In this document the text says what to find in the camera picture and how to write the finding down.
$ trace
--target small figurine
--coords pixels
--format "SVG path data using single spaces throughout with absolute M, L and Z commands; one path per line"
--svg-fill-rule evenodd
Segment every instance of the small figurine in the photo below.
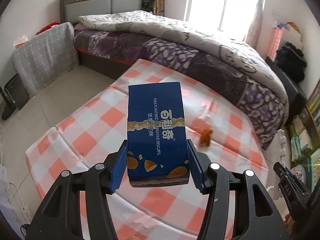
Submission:
M 210 146 L 211 129 L 204 129 L 200 137 L 200 146 Z

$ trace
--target blue biscuit box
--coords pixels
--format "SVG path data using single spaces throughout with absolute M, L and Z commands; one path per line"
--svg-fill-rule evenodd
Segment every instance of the blue biscuit box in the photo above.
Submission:
M 189 182 L 179 82 L 129 86 L 127 168 L 133 187 Z

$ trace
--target tile floor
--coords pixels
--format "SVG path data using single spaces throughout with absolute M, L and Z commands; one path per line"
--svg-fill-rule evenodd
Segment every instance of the tile floor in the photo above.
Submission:
M 33 97 L 22 110 L 16 110 L 8 120 L 3 122 L 4 156 L 2 165 L 7 168 L 8 180 L 19 188 L 24 203 L 29 206 L 33 215 L 41 203 L 41 199 L 28 172 L 25 150 L 49 128 L 56 126 L 112 83 L 112 79 L 84 66 L 79 66 L 60 76 Z M 290 156 L 288 143 L 285 148 L 288 151 L 287 156 Z M 267 186 L 274 183 L 275 174 L 272 169 L 274 162 L 276 162 L 274 152 L 275 146 L 273 145 L 264 152 L 270 170 Z M 22 202 L 13 185 L 10 185 L 9 200 L 16 209 L 19 222 L 25 224 L 21 212 Z M 288 213 L 282 199 L 276 201 L 276 205 L 282 216 Z

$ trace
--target bed frame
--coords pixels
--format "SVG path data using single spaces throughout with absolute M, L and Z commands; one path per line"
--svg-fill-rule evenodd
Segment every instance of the bed frame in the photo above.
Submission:
M 142 0 L 60 0 L 61 23 L 77 24 L 77 17 L 90 14 L 110 14 L 141 9 Z M 114 80 L 131 65 L 78 52 L 80 63 Z

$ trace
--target red cloth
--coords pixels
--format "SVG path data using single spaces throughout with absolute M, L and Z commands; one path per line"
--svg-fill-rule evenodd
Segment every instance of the red cloth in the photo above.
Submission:
M 49 25 L 47 25 L 46 27 L 44 27 L 44 28 L 42 28 L 40 31 L 38 31 L 36 35 L 38 35 L 38 34 L 40 34 L 40 33 L 43 33 L 44 31 L 49 30 L 49 29 L 52 28 L 53 26 L 59 25 L 59 24 L 60 24 L 60 23 L 58 23 L 58 22 L 50 23 Z

